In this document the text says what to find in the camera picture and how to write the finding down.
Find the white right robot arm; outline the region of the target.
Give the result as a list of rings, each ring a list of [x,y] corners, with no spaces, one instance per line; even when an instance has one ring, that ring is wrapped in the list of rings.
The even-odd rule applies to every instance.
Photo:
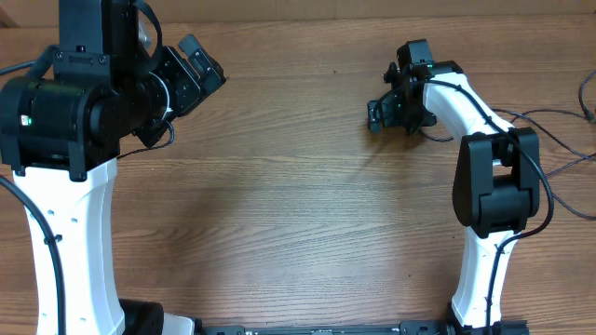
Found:
[[[442,123],[460,146],[452,202],[465,228],[464,254],[450,319],[430,333],[529,333],[526,322],[503,320],[500,300],[512,250],[539,209],[546,178],[537,134],[497,115],[456,62],[433,59],[425,39],[401,46],[384,80],[389,91],[367,104],[372,133],[401,127],[413,135]]]

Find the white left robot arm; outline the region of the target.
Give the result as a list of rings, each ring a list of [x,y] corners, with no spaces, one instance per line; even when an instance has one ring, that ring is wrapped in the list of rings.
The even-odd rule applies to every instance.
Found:
[[[118,296],[112,200],[120,142],[173,143],[173,121],[225,83],[192,35],[148,38],[143,0],[63,1],[59,41],[9,68],[1,90],[2,185],[30,228],[40,334],[198,334],[197,319]]]

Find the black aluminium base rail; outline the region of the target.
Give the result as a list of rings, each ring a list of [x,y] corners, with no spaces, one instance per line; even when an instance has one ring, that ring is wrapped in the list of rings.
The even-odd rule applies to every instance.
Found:
[[[446,321],[402,321],[397,325],[311,326],[245,328],[242,326],[202,327],[205,335],[529,335],[525,321],[497,322],[490,330],[460,327]]]

